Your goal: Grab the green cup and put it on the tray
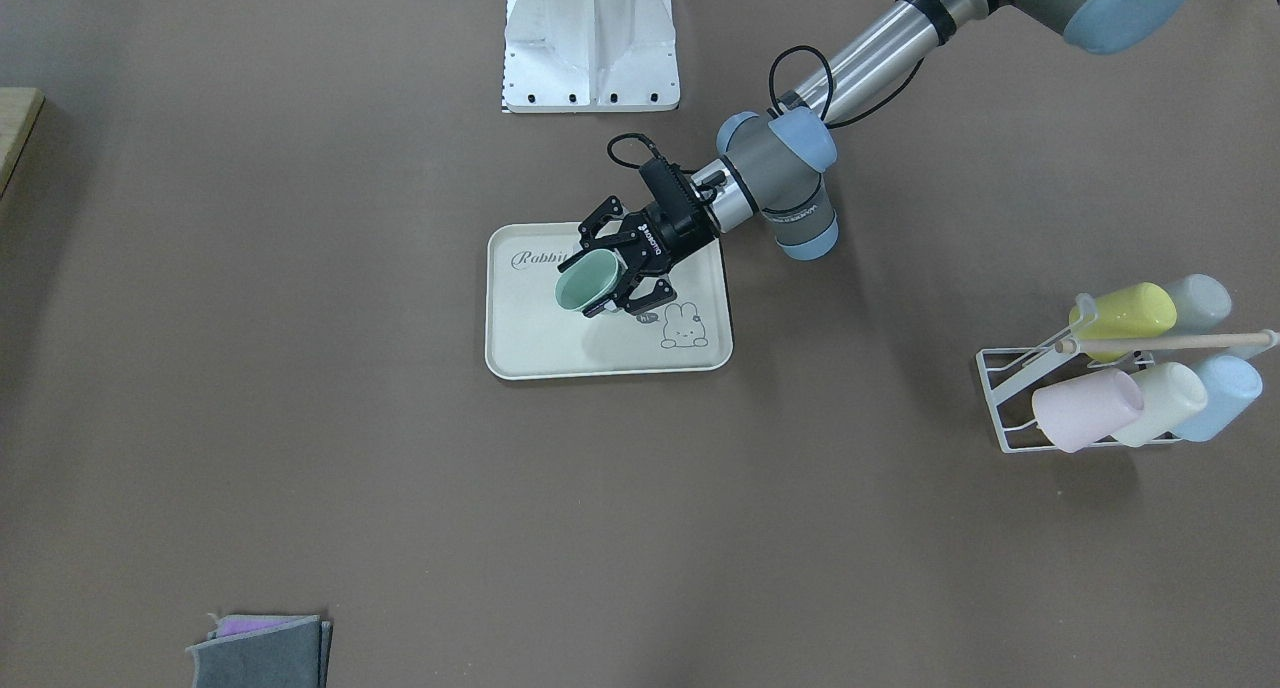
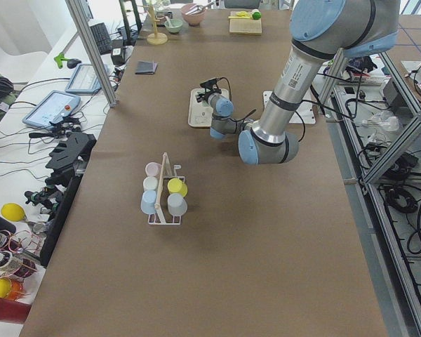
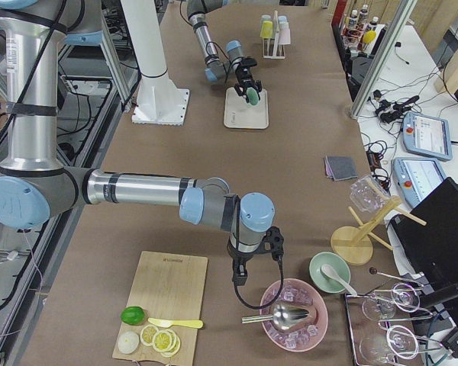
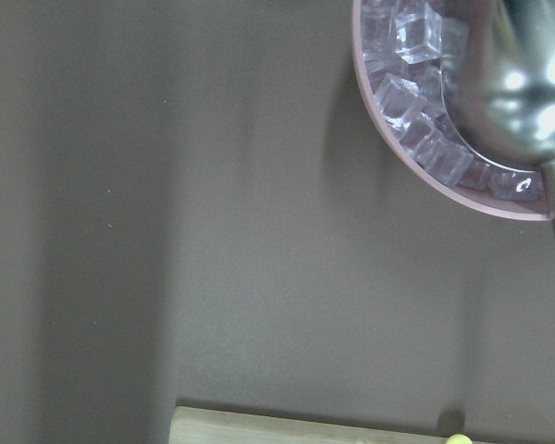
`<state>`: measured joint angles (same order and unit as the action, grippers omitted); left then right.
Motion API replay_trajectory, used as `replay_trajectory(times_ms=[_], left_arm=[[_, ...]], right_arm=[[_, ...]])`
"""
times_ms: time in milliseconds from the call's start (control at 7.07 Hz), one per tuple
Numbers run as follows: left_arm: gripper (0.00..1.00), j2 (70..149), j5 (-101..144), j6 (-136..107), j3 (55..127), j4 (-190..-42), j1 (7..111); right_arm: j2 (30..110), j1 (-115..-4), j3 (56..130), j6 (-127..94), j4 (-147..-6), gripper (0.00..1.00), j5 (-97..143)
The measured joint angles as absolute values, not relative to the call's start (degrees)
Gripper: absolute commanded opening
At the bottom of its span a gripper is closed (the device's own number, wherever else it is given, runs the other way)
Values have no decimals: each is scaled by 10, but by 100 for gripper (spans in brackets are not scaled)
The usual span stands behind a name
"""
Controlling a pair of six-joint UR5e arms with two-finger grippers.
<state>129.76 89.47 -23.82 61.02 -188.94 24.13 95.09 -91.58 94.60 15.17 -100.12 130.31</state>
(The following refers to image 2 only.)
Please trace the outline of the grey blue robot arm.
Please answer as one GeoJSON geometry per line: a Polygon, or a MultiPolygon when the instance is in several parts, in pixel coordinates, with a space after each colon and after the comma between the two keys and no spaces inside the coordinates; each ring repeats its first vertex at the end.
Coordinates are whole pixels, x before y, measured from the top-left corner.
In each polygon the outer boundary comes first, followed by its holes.
{"type": "Polygon", "coordinates": [[[299,108],[322,64],[339,48],[355,58],[391,49],[397,40],[399,1],[299,1],[290,19],[292,47],[287,63],[257,121],[231,118],[233,103],[215,87],[201,83],[199,100],[213,108],[210,135],[237,134],[246,164],[280,164],[298,153],[298,139],[286,126],[299,108]]]}

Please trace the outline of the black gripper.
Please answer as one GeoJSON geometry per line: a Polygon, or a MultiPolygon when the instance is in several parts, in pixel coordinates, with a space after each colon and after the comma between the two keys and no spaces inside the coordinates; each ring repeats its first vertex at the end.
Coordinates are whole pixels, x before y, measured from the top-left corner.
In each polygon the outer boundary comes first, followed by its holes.
{"type": "Polygon", "coordinates": [[[196,94],[196,101],[198,103],[206,103],[208,105],[215,105],[220,99],[220,89],[205,90],[196,94]]]}

